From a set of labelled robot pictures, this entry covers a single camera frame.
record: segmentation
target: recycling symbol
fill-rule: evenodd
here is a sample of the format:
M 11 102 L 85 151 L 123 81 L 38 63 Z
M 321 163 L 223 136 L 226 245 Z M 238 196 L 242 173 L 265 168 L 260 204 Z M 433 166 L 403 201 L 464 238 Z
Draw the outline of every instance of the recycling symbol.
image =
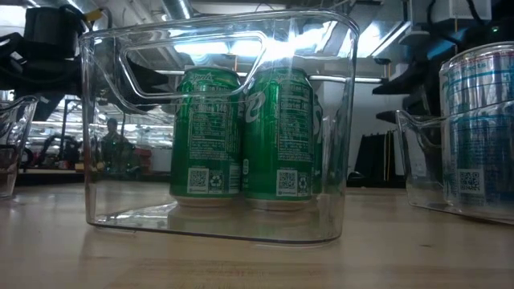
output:
M 305 177 L 300 178 L 299 186 L 300 186 L 300 189 L 307 188 L 307 180 L 305 179 Z
M 220 176 L 212 176 L 210 179 L 210 185 L 214 188 L 219 188 L 222 186 L 222 178 Z

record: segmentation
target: can lid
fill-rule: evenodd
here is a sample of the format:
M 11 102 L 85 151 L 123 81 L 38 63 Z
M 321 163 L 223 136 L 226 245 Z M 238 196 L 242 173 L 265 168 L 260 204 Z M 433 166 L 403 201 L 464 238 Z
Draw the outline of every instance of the can lid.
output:
M 487 51 L 487 49 L 493 48 L 493 47 L 495 49 L 501 49 L 501 48 L 506 48 L 507 46 L 510 46 L 510 48 L 514 49 L 514 42 L 513 41 L 505 41 L 505 42 L 500 42 L 500 43 L 489 43 L 489 44 L 485 44 L 485 45 L 482 45 L 479 47 L 473 47 L 472 49 L 468 49 L 466 51 L 462 51 L 459 54 L 457 54 L 456 56 L 450 58 L 450 60 L 443 63 L 443 65 L 441 66 L 441 71 L 445 71 L 445 70 L 449 69 L 450 67 L 454 66 L 457 62 L 465 59 L 467 56 L 478 56 L 476 54 L 479 53 L 479 51 L 481 51 L 481 50 L 485 50 L 484 52 L 494 52 L 494 51 Z
M 230 68 L 227 68 L 227 67 L 214 67 L 214 66 L 208 66 L 208 65 L 199 65 L 199 66 L 195 66 L 195 67 L 190 67 L 190 68 L 187 68 L 185 71 L 184 71 L 184 74 L 187 73 L 187 72 L 190 72 L 190 71 L 195 71 L 197 69 L 217 69 L 217 70 L 220 70 L 220 71 L 226 71 L 226 72 L 230 72 L 231 74 L 235 75 L 236 77 L 239 77 L 238 73 L 231 70 Z

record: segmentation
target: green soda can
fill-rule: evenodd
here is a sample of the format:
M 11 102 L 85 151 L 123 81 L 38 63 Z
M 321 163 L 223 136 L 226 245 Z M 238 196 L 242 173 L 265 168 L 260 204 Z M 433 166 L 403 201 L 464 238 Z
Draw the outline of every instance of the green soda can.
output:
M 243 192 L 263 210 L 299 210 L 312 197 L 314 93 L 305 71 L 258 72 L 245 101 Z
M 321 172 L 323 169 L 323 108 L 318 95 L 314 95 L 314 177 L 312 193 L 320 194 L 323 189 Z
M 234 91 L 238 75 L 220 67 L 186 71 L 179 92 Z M 239 193 L 241 96 L 185 98 L 175 119 L 170 193 L 184 206 L 226 206 Z

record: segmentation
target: person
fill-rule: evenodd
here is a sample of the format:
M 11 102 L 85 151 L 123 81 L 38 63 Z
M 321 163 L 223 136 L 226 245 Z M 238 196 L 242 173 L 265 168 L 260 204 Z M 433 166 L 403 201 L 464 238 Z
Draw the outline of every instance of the person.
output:
M 102 137 L 102 157 L 105 169 L 111 173 L 123 173 L 130 165 L 133 145 L 126 137 L 118 133 L 118 121 L 114 118 L 107 120 L 108 133 Z
M 102 138 L 104 141 L 111 141 L 116 143 L 128 142 L 124 136 L 121 136 L 118 133 L 118 121 L 115 118 L 111 117 L 107 120 L 107 131 L 107 135 Z

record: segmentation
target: nutrition facts label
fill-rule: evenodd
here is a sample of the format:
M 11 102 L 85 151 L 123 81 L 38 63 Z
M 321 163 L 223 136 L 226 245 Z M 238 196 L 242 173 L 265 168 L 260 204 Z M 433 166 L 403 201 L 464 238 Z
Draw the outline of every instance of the nutrition facts label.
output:
M 303 93 L 280 96 L 278 157 L 280 161 L 311 162 L 312 108 L 309 91 L 297 85 L 291 88 Z
M 195 104 L 190 109 L 190 158 L 195 160 L 227 159 L 227 130 L 232 125 L 226 104 Z

